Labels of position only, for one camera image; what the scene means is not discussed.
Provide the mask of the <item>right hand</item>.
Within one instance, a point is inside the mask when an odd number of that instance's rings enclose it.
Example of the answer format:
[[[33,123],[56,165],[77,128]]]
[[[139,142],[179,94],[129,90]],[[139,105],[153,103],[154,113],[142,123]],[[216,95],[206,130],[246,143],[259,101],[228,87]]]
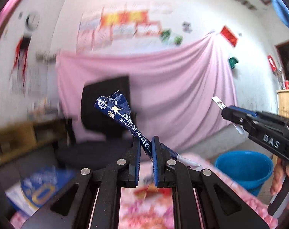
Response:
[[[284,167],[283,160],[277,158],[276,165],[274,167],[274,177],[271,183],[271,195],[275,195],[282,189],[284,176],[289,177],[289,165]]]

